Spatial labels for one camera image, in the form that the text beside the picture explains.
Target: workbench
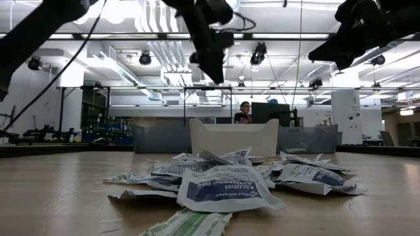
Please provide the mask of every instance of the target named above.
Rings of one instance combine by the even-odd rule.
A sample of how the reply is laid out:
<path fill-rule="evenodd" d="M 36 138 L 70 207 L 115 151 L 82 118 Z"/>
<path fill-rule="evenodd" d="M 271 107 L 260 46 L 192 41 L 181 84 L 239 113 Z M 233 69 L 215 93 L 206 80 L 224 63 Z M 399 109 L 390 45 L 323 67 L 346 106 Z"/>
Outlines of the workbench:
<path fill-rule="evenodd" d="M 91 151 L 0 159 L 0 235 L 137 236 L 181 207 L 175 199 L 110 201 L 109 193 L 144 187 L 103 184 L 102 179 L 147 174 L 154 161 L 173 156 Z M 226 235 L 420 234 L 420 159 L 354 153 L 322 159 L 356 169 L 352 179 L 369 191 L 319 196 L 272 190 L 286 209 L 234 213 Z"/>

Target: computer monitor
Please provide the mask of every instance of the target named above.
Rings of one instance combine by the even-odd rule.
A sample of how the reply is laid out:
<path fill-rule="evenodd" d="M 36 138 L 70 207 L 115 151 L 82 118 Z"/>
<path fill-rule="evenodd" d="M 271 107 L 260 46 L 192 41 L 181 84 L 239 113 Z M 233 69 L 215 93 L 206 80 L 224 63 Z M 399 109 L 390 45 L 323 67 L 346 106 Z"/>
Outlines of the computer monitor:
<path fill-rule="evenodd" d="M 290 127 L 290 106 L 286 104 L 268 104 L 253 102 L 252 123 L 265 124 L 271 119 L 279 119 L 279 125 Z"/>

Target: white pillar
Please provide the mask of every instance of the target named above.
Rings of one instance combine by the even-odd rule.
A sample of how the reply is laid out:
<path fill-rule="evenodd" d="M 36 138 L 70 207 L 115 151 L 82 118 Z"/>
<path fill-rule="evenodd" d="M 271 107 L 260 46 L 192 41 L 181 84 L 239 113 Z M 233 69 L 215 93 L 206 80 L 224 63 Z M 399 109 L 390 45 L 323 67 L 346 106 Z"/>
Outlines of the white pillar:
<path fill-rule="evenodd" d="M 331 78 L 334 87 L 359 87 L 357 71 L 346 71 Z M 343 132 L 342 144 L 362 144 L 360 93 L 358 90 L 337 90 L 331 95 L 333 121 Z"/>
<path fill-rule="evenodd" d="M 80 87 L 83 85 L 85 70 L 82 66 L 73 63 L 61 75 L 61 87 Z M 83 98 L 83 91 L 67 88 L 64 99 L 62 131 L 66 132 L 69 128 L 80 128 L 81 124 L 81 103 Z"/>

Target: green packet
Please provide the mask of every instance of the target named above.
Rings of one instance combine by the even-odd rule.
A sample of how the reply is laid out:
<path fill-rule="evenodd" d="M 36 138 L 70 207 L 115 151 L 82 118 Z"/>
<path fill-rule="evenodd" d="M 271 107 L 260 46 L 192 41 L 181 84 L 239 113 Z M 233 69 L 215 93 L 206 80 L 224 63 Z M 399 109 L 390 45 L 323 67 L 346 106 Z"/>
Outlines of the green packet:
<path fill-rule="evenodd" d="M 140 236 L 220 236 L 231 217 L 232 213 L 201 213 L 184 208 Z"/>

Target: blue object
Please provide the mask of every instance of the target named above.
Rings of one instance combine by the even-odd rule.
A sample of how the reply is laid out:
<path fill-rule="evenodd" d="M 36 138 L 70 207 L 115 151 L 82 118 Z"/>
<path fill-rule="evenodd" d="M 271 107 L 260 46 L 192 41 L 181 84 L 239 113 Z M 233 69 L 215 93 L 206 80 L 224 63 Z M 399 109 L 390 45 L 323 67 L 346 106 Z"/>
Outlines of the blue object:
<path fill-rule="evenodd" d="M 278 104 L 277 99 L 273 98 L 271 100 L 268 101 L 269 104 Z"/>

